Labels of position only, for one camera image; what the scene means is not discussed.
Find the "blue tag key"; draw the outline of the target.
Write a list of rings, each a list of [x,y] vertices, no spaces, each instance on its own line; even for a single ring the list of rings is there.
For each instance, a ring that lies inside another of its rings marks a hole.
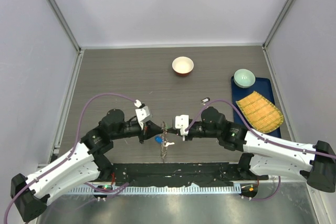
[[[163,139],[161,136],[156,136],[154,139],[157,143],[160,143],[160,144],[163,143]]]

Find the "large metal keyring disc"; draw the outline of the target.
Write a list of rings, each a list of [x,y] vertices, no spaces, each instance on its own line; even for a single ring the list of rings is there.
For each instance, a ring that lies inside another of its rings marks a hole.
[[[172,143],[169,143],[167,140],[167,134],[168,134],[168,126],[167,124],[163,121],[161,124],[162,128],[162,134],[160,135],[162,142],[161,142],[161,150],[160,150],[160,157],[162,163],[165,163],[165,158],[167,156],[167,148],[169,145],[172,145]]]

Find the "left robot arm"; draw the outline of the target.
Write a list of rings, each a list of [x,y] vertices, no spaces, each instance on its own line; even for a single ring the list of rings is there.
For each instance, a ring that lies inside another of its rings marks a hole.
[[[147,106],[136,109],[136,115],[128,121],[122,110],[110,110],[63,156],[27,176],[15,175],[11,179],[10,205],[16,207],[23,222],[30,222],[78,185],[96,179],[107,181],[112,164],[105,153],[113,148],[114,140],[137,137],[143,143],[163,132],[149,117]]]

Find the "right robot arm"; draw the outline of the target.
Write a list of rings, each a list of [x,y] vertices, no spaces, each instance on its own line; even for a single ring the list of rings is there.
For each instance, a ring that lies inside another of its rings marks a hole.
[[[230,122],[214,107],[205,108],[200,121],[188,115],[176,116],[174,126],[183,140],[215,138],[223,148],[240,151],[237,173],[252,176],[280,176],[305,179],[310,187],[335,192],[335,152],[324,141],[295,143],[272,137],[247,126]]]

